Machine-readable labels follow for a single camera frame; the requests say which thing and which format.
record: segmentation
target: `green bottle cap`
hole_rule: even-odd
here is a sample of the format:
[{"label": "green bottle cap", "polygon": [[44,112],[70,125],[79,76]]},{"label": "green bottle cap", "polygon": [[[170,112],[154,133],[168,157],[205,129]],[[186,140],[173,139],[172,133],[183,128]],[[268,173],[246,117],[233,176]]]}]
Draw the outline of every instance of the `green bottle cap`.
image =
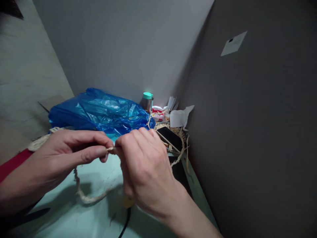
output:
[{"label": "green bottle cap", "polygon": [[145,99],[152,99],[152,97],[153,97],[153,94],[151,93],[147,93],[147,92],[143,93],[143,98]]}]

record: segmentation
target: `power cord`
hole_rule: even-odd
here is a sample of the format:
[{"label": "power cord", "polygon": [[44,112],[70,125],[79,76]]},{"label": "power cord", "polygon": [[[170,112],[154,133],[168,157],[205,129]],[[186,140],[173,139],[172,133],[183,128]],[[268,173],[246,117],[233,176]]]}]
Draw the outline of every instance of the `power cord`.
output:
[{"label": "power cord", "polygon": [[119,235],[119,238],[121,238],[123,236],[123,233],[126,229],[126,227],[128,226],[128,223],[130,221],[130,217],[131,217],[131,207],[133,206],[134,202],[133,202],[133,198],[130,198],[128,196],[126,196],[123,200],[123,206],[126,208],[126,212],[127,212],[127,216],[126,216],[126,221],[125,221],[125,225],[121,231],[121,234]]},{"label": "power cord", "polygon": [[123,230],[121,231],[121,234],[119,235],[119,238],[121,238],[123,236],[123,233],[126,229],[126,227],[128,226],[128,223],[130,221],[130,217],[131,217],[131,207],[129,207],[127,210],[127,216],[126,216],[126,221],[125,221],[125,225],[123,227]]}]

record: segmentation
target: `paper note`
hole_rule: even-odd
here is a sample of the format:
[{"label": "paper note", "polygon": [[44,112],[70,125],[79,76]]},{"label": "paper note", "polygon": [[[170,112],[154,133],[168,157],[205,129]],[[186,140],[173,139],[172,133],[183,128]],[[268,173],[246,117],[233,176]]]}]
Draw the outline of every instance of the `paper note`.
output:
[{"label": "paper note", "polygon": [[221,56],[238,51],[246,34],[247,34],[247,31],[233,37],[232,39],[227,40],[225,47],[221,53]]}]

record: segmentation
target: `tissue paper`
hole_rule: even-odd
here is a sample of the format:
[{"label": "tissue paper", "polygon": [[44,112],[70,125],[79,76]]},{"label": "tissue paper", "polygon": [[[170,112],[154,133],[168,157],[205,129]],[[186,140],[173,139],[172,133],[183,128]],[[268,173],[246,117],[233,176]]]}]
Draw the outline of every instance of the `tissue paper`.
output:
[{"label": "tissue paper", "polygon": [[188,115],[193,110],[195,105],[186,107],[185,110],[175,110],[171,112],[170,123],[171,127],[183,127],[184,131],[188,131],[187,125]]}]

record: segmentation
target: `hand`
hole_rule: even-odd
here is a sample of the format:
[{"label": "hand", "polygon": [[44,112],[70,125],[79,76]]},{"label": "hand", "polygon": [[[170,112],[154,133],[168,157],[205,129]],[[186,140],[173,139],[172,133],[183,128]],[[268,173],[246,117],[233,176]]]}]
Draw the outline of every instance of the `hand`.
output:
[{"label": "hand", "polygon": [[157,133],[140,128],[119,137],[123,187],[146,212],[179,237],[222,237],[173,176],[166,147]]},{"label": "hand", "polygon": [[119,137],[123,187],[146,212],[163,220],[171,215],[179,196],[187,194],[173,176],[166,147],[157,133],[144,127]]},{"label": "hand", "polygon": [[59,130],[0,184],[0,215],[37,202],[78,165],[107,160],[113,142],[100,131]]}]

